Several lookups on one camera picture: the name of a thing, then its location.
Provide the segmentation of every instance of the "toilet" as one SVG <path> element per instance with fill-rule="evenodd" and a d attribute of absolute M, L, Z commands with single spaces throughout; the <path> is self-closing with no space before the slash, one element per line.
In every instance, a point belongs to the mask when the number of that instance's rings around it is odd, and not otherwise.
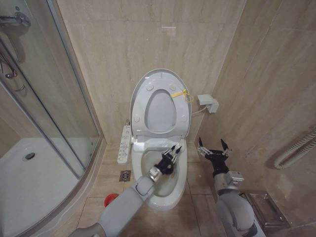
<path fill-rule="evenodd" d="M 187 87 L 167 69 L 148 72 L 136 85 L 130 102 L 131 158 L 135 180 L 148 175 L 161 152 L 180 143 L 182 148 L 171 175 L 163 175 L 146 203 L 156 210 L 172 209 L 181 199 L 187 179 L 187 144 L 191 104 L 181 94 Z"/>

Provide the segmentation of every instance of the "white cable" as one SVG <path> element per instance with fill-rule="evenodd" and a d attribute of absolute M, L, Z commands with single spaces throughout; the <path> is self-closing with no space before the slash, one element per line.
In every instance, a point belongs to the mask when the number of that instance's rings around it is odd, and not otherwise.
<path fill-rule="evenodd" d="M 196 111 L 196 112 L 194 112 L 194 113 L 192 113 L 191 115 L 195 115 L 195 114 L 197 114 L 197 113 L 199 113 L 199 112 L 202 112 L 203 110 L 205 110 L 207 107 L 205 106 L 203 109 L 201 109 L 201 110 L 199 110 L 199 111 Z"/>
<path fill-rule="evenodd" d="M 307 152 L 312 150 L 316 146 L 316 130 L 307 134 L 298 142 L 294 143 L 288 149 L 285 150 L 279 157 L 275 160 L 275 168 L 285 169 L 290 167 L 292 164 L 296 163 L 300 158 L 302 158 Z"/>

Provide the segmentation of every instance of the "yellow tag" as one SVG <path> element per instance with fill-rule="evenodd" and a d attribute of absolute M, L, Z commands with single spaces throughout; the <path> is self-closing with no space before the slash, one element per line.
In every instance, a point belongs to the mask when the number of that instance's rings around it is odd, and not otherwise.
<path fill-rule="evenodd" d="M 192 103 L 194 100 L 193 96 L 191 96 L 186 89 L 184 89 L 183 91 L 172 94 L 171 98 L 177 97 L 179 95 L 184 95 L 184 100 L 187 103 Z"/>

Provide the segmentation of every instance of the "shower door frame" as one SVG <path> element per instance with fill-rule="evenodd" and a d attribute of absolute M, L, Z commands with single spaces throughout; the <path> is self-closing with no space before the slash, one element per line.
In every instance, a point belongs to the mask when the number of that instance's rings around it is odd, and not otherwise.
<path fill-rule="evenodd" d="M 19 99 L 16 98 L 15 94 L 11 91 L 11 89 L 5 85 L 5 83 L 1 83 L 5 90 L 7 92 L 9 92 L 9 95 L 11 96 L 11 98 L 15 101 L 15 103 L 17 104 L 17 106 L 20 107 L 20 109 L 24 112 L 24 114 L 26 115 L 26 117 L 34 124 L 34 126 L 40 131 L 40 133 L 44 136 L 44 138 L 46 139 L 46 141 L 52 146 L 52 148 L 57 152 L 57 154 L 59 155 L 59 157 L 62 159 L 62 161 L 66 164 L 66 166 L 72 171 L 72 173 L 75 175 L 75 177 L 78 179 L 77 184 L 75 185 L 75 187 L 70 191 L 70 193 L 59 203 L 59 205 L 57 207 L 55 207 L 50 213 L 48 213 L 47 215 L 43 216 L 43 218 L 38 221 L 36 224 L 34 224 L 33 226 L 29 227 L 28 229 L 26 229 L 25 231 L 23 231 L 22 233 L 20 233 L 19 235 L 17 235 L 17 237 L 21 237 L 21 236 L 30 236 L 34 233 L 36 233 L 37 231 L 39 231 L 41 228 L 43 228 L 47 223 L 49 223 L 54 217 L 56 217 L 61 211 L 63 211 L 63 209 L 65 208 L 65 206 L 67 206 L 71 200 L 73 199 L 73 197 L 79 192 L 79 190 L 81 189 L 82 185 L 84 184 L 84 182 L 86 181 L 86 179 L 89 177 L 89 173 L 91 171 L 91 168 L 93 166 L 93 164 L 96 162 L 96 158 L 98 156 L 98 152 L 101 148 L 101 144 L 103 142 L 105 142 L 105 146 L 106 146 L 106 140 L 104 138 L 104 134 L 102 132 L 101 126 L 100 126 L 100 122 L 98 120 L 98 117 L 96 115 L 95 109 L 93 107 L 93 103 L 92 100 L 89 96 L 89 92 L 88 92 L 88 88 L 85 84 L 85 80 L 84 77 L 82 75 L 81 69 L 79 67 L 79 63 L 77 60 L 77 57 L 75 55 L 75 51 L 72 47 L 68 32 L 66 30 L 66 27 L 64 25 L 64 21 L 63 18 L 61 16 L 61 13 L 59 11 L 59 7 L 58 4 L 56 2 L 56 0 L 46 0 L 46 3 L 48 4 L 48 7 L 50 9 L 50 13 L 55 21 L 55 25 L 56 28 L 58 30 L 58 33 L 60 35 L 61 41 L 64 45 L 64 49 L 66 51 L 66 54 L 68 56 L 68 59 L 71 63 L 72 66 L 72 70 L 75 73 L 76 76 L 76 80 L 79 84 L 80 90 L 82 92 L 82 95 L 84 97 L 85 103 L 87 105 L 87 108 L 89 110 L 89 113 L 91 114 L 91 117 L 93 119 L 94 125 L 96 127 L 96 130 L 98 132 L 99 138 L 98 141 L 93 149 L 91 158 L 86 166 L 83 167 L 84 169 L 84 173 L 82 176 L 78 176 L 76 174 L 76 172 L 72 169 L 71 165 L 68 164 L 68 162 L 63 158 L 63 156 L 59 153 L 58 149 L 55 147 L 55 145 L 51 142 L 51 140 L 49 139 L 49 137 L 46 135 L 46 133 L 41 129 L 41 127 L 36 123 L 36 121 L 32 118 L 32 116 L 29 114 L 28 110 L 19 102 Z M 15 60 L 12 59 L 10 53 L 8 52 L 8 50 L 5 48 L 5 45 L 3 43 L 0 43 L 1 47 L 4 47 L 4 51 L 6 52 L 6 54 L 8 54 L 8 58 L 7 60 L 9 61 L 9 63 L 11 65 L 14 65 L 14 68 L 17 69 L 17 71 L 19 72 L 19 75 L 21 75 L 25 82 L 28 84 L 28 86 L 31 88 L 32 92 L 36 95 L 36 93 L 33 91 L 32 86 L 30 85 L 29 81 L 27 80 L 27 78 L 24 76 L 24 74 L 22 73 L 22 71 L 20 70 L 19 66 L 17 65 L 17 63 L 15 62 Z"/>

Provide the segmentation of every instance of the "shower drain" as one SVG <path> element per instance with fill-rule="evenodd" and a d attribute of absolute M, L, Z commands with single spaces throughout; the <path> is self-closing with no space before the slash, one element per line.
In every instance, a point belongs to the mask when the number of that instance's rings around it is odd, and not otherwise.
<path fill-rule="evenodd" d="M 121 170 L 119 176 L 119 182 L 130 181 L 130 170 Z"/>
<path fill-rule="evenodd" d="M 23 158 L 23 160 L 24 160 L 24 161 L 31 160 L 31 159 L 34 158 L 34 156 L 35 156 L 35 153 L 34 153 L 34 152 L 28 153 L 28 154 Z"/>

